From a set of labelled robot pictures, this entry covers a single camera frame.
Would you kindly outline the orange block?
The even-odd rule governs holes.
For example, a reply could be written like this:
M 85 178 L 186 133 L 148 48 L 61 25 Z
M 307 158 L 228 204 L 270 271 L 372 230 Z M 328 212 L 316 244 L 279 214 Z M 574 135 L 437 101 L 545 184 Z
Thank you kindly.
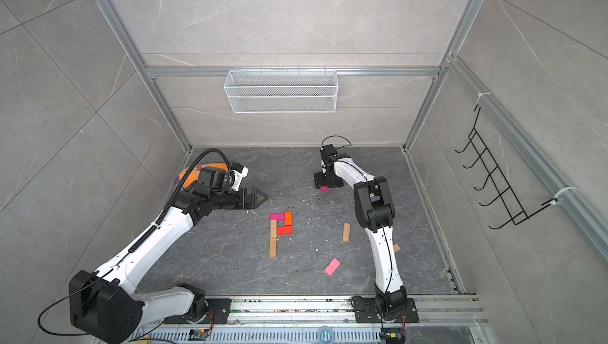
M 286 212 L 284 214 L 284 225 L 285 226 L 293 225 L 293 213 L 292 212 Z

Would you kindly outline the red block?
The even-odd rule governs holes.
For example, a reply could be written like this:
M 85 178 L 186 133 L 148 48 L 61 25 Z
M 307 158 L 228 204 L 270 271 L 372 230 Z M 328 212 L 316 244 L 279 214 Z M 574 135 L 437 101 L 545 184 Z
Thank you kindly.
M 293 233 L 293 227 L 290 225 L 281 226 L 276 229 L 276 234 L 278 236 L 291 235 L 292 233 Z

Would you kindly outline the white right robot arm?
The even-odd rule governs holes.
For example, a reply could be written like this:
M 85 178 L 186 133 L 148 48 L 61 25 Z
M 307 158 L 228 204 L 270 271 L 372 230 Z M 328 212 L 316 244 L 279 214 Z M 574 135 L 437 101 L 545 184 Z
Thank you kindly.
M 353 189 L 356 220 L 370 241 L 375 263 L 375 305 L 383 320 L 396 320 L 408 305 L 398 271 L 393 231 L 396 210 L 388 180 L 363 170 L 333 145 L 320 149 L 321 171 L 314 174 L 317 189 L 348 185 Z

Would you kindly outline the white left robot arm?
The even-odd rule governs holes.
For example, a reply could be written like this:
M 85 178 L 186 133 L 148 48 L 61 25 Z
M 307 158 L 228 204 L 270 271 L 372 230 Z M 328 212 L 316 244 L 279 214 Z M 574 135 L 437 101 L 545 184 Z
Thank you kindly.
M 198 287 L 181 283 L 138 293 L 138 285 L 180 237 L 213 211 L 255 210 L 268 200 L 259 189 L 241 186 L 248 173 L 221 150 L 204 150 L 177 176 L 161 213 L 139 236 L 95 271 L 79 271 L 70 280 L 66 300 L 74 336 L 123 343 L 149 323 L 211 318 L 205 292 Z

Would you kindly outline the orange plush toy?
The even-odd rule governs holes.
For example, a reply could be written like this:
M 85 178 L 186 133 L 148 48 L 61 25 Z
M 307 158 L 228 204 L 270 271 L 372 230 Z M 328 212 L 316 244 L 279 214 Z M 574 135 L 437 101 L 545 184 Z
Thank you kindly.
M 212 191 L 221 191 L 227 184 L 229 168 L 225 164 L 210 163 L 205 165 L 194 165 L 193 168 L 184 169 L 174 183 L 180 184 L 182 190 L 191 186 L 206 187 Z

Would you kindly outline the pink block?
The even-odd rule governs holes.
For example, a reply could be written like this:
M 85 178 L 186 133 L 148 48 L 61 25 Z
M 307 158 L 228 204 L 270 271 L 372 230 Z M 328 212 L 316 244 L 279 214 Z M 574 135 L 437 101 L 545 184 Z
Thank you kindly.
M 330 261 L 330 263 L 327 265 L 327 267 L 325 268 L 325 273 L 328 276 L 332 276 L 337 269 L 339 268 L 339 266 L 341 265 L 340 260 L 334 258 Z

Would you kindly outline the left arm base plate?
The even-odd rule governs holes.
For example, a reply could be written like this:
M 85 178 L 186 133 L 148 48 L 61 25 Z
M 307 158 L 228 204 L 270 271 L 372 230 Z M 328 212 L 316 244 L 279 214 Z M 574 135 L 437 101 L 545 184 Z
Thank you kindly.
M 197 301 L 194 315 L 187 321 L 191 324 L 226 324 L 231 312 L 232 300 L 229 298 L 212 298 Z

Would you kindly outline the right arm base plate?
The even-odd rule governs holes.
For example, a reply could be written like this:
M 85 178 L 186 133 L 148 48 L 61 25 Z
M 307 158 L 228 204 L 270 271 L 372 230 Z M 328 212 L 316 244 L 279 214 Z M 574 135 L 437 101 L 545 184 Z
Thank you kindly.
M 353 296 L 350 304 L 356 314 L 357 323 L 419 323 L 417 307 L 413 298 L 401 299 L 390 304 L 380 297 Z

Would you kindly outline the aluminium rail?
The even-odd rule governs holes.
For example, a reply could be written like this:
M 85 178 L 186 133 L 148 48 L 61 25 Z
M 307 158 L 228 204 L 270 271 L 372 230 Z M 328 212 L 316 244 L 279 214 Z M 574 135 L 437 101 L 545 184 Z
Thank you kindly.
M 231 312 L 226 324 L 215 326 L 287 325 L 304 324 L 374 325 L 376 327 L 402 326 L 463 326 L 484 327 L 488 320 L 478 298 L 473 295 L 415 295 L 419 323 L 357 323 L 350 304 L 350 296 L 267 296 L 225 297 L 232 300 Z M 133 335 L 163 322 L 166 325 L 187 325 L 189 317 L 166 312 L 160 317 L 144 317 L 135 325 L 129 318 L 118 325 Z

